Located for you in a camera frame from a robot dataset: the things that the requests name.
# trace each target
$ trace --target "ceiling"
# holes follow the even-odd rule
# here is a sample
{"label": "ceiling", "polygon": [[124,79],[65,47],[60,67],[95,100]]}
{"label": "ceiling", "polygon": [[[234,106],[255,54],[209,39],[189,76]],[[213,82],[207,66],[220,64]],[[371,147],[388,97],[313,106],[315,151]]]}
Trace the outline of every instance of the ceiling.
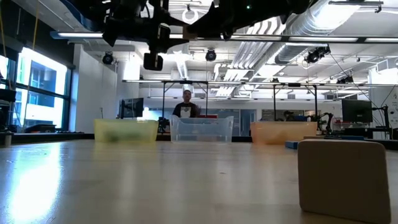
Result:
{"label": "ceiling", "polygon": [[[13,0],[18,5],[29,11],[33,15],[36,12],[36,3],[32,0]],[[182,19],[182,13],[186,9],[184,4],[176,4],[179,0],[173,1],[175,4],[170,6],[170,13],[177,19]],[[202,0],[202,4],[192,4],[191,8],[199,11],[198,16],[204,15],[212,0]],[[355,12],[342,26],[334,30],[331,35],[377,35],[377,36],[398,36],[398,1],[385,0],[382,12],[374,13],[375,7],[362,7]],[[84,28],[70,14],[68,9],[56,0],[40,0],[39,18],[58,31],[79,32]],[[246,33],[248,27],[241,29],[239,33]],[[181,33],[181,28],[172,27],[172,33]],[[90,45],[106,45],[103,40],[89,40]],[[148,51],[147,44],[129,41],[118,41],[118,45],[133,45],[136,53],[143,55]],[[188,44],[188,52],[192,54],[192,60],[186,62],[188,70],[206,70],[213,71],[217,63],[231,63],[235,54],[239,50],[240,42],[209,42],[209,41],[192,41]],[[216,50],[217,61],[206,62],[205,54],[207,49]],[[357,82],[365,82],[367,80],[368,68],[374,66],[374,63],[366,63],[365,61],[378,62],[387,56],[398,57],[397,45],[367,45],[367,44],[330,44],[332,55],[338,61],[342,69],[351,69],[354,72],[354,79]],[[101,56],[104,52],[92,52],[93,55]],[[117,57],[120,60],[127,60],[130,52],[118,52]],[[303,57],[299,57],[292,64],[287,66],[281,72],[280,80],[290,80],[292,82],[303,81],[307,79],[316,80],[318,82],[328,80],[331,76],[341,73],[341,68],[337,66],[331,57],[325,57],[317,64],[309,66],[302,64]],[[173,60],[166,59],[164,69],[161,72],[153,72],[141,69],[141,74],[155,76],[160,73],[170,74],[172,70],[177,69],[177,64]]]}

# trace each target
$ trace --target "security camera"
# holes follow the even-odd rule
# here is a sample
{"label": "security camera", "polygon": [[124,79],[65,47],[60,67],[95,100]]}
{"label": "security camera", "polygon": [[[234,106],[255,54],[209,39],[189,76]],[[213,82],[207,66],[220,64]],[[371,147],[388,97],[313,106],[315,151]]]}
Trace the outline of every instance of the security camera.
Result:
{"label": "security camera", "polygon": [[112,52],[105,52],[104,57],[102,58],[102,62],[105,65],[112,65],[113,63],[113,56],[112,56]]}
{"label": "security camera", "polygon": [[206,54],[206,61],[214,62],[217,58],[217,54],[214,49],[208,49]]}

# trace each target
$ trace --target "metal pole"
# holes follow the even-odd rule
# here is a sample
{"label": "metal pole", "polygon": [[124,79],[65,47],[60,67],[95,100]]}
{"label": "metal pole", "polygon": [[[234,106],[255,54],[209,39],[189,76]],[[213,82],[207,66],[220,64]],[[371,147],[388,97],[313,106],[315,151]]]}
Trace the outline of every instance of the metal pole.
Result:
{"label": "metal pole", "polygon": [[275,92],[275,87],[274,85],[274,121],[276,121],[276,92]]}
{"label": "metal pole", "polygon": [[318,119],[318,93],[317,93],[317,86],[313,86],[315,89],[315,119]]}
{"label": "metal pole", "polygon": [[209,84],[206,84],[206,118],[207,118],[207,105],[208,105],[208,100],[209,100]]}
{"label": "metal pole", "polygon": [[163,107],[162,107],[162,118],[164,118],[164,95],[166,92],[166,82],[163,82]]}

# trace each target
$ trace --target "plastic bin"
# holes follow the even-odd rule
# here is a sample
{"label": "plastic bin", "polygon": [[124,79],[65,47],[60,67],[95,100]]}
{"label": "plastic bin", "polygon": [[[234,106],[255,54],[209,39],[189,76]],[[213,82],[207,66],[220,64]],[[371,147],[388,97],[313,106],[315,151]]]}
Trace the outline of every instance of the plastic bin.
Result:
{"label": "plastic bin", "polygon": [[128,119],[95,119],[95,141],[99,142],[155,142],[157,121]]}
{"label": "plastic bin", "polygon": [[170,119],[173,143],[208,142],[226,144],[232,141],[234,117],[227,118],[179,118]]}
{"label": "plastic bin", "polygon": [[284,145],[286,141],[301,141],[317,135],[316,122],[259,121],[250,125],[254,144]]}

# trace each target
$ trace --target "table surface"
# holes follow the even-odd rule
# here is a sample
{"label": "table surface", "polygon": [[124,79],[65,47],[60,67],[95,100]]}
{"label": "table surface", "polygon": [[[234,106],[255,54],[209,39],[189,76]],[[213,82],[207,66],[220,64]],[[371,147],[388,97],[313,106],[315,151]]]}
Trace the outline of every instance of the table surface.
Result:
{"label": "table surface", "polygon": [[[393,223],[398,153],[387,152]],[[297,153],[249,143],[0,150],[0,223],[358,223],[302,212]]]}

